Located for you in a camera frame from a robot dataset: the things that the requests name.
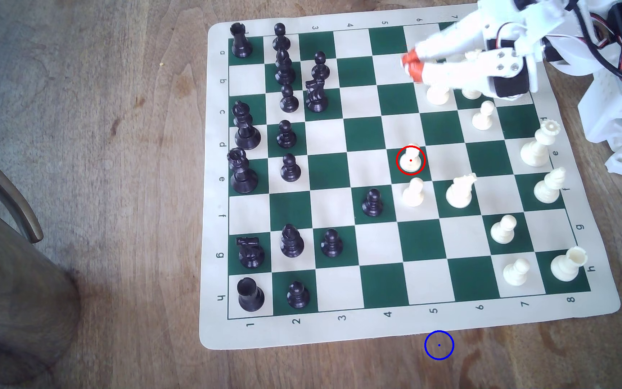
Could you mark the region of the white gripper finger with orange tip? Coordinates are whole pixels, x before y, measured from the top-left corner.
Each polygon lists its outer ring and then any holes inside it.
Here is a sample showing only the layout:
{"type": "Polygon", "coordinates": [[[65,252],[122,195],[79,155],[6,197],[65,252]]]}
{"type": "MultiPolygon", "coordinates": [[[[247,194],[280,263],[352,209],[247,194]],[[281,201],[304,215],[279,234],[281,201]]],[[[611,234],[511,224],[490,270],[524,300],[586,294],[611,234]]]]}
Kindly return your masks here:
{"type": "Polygon", "coordinates": [[[431,63],[432,59],[465,53],[483,43],[484,32],[493,23],[492,10],[476,10],[444,31],[419,41],[401,59],[402,68],[493,68],[493,54],[482,53],[470,62],[455,64],[431,63]]]}
{"type": "Polygon", "coordinates": [[[421,84],[450,89],[491,90],[491,77],[515,77],[523,69],[524,57],[513,48],[476,51],[461,62],[421,61],[415,49],[409,51],[409,75],[421,84]]]}

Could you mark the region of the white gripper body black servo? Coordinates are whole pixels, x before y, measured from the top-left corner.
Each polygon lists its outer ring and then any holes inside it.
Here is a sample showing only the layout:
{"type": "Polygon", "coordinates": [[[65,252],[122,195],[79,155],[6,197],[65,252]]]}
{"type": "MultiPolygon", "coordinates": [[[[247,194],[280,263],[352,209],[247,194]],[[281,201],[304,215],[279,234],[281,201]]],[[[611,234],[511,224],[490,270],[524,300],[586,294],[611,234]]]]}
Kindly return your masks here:
{"type": "Polygon", "coordinates": [[[482,84],[487,97],[515,100],[538,91],[538,63],[577,69],[576,1],[479,1],[484,52],[495,71],[482,84]]]}

